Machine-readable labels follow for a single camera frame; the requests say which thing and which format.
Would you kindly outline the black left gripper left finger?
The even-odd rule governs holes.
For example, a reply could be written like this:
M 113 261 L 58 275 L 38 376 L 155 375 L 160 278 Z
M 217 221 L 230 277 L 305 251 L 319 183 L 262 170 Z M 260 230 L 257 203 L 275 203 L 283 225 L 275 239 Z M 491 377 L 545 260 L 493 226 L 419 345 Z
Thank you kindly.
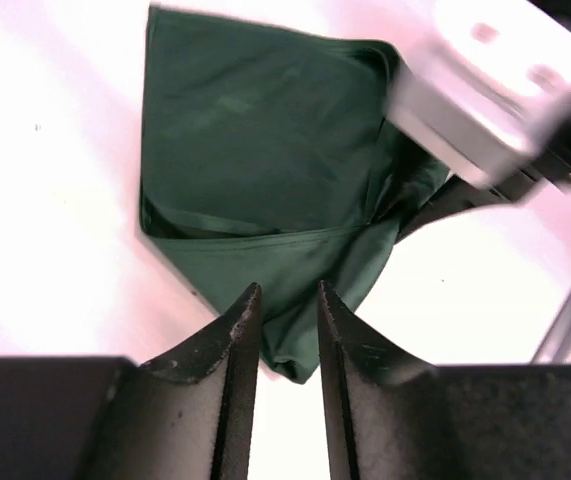
M 0 357 L 0 479 L 244 479 L 261 290 L 141 364 Z

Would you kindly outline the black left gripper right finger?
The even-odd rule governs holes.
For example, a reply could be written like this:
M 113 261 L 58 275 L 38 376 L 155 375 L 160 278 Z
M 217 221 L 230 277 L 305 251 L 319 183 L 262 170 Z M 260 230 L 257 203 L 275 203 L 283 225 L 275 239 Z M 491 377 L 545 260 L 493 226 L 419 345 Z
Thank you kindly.
M 318 336 L 335 479 L 571 479 L 571 364 L 435 366 L 329 284 Z

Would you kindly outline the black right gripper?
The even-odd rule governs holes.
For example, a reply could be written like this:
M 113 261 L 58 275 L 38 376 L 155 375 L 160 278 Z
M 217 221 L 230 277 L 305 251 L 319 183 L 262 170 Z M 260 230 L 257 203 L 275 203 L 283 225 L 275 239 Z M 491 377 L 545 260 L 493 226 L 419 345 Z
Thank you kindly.
M 397 122 L 452 174 L 402 227 L 401 239 L 467 210 L 517 203 L 544 181 L 570 183 L 571 96 L 524 116 L 487 98 L 462 106 L 436 93 L 398 107 Z

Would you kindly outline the dark green cloth napkin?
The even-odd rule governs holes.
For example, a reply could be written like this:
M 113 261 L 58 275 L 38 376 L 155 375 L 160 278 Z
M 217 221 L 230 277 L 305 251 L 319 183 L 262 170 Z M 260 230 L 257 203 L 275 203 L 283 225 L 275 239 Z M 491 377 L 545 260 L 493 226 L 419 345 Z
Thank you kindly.
M 400 64 L 380 41 L 149 11 L 140 226 L 217 311 L 261 286 L 262 359 L 296 383 L 318 283 L 358 307 L 448 176 L 383 114 Z

